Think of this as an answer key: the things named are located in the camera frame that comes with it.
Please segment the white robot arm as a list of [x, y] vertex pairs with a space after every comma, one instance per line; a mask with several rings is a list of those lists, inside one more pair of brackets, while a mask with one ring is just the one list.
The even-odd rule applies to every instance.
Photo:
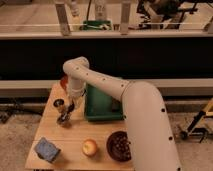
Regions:
[[85, 57], [66, 61], [68, 95], [90, 84], [122, 103], [135, 171], [183, 171], [160, 91], [145, 81], [128, 81], [93, 71]]

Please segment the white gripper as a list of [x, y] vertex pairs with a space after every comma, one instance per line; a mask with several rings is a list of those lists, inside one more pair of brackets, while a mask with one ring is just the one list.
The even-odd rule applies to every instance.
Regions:
[[[74, 108], [78, 109], [82, 103], [82, 97], [84, 96], [86, 92], [85, 88], [81, 89], [70, 89], [68, 91], [68, 99], [69, 102], [72, 103], [72, 105], [68, 106], [67, 112], [71, 113]], [[66, 106], [62, 106], [60, 113], [64, 114], [66, 113]]]

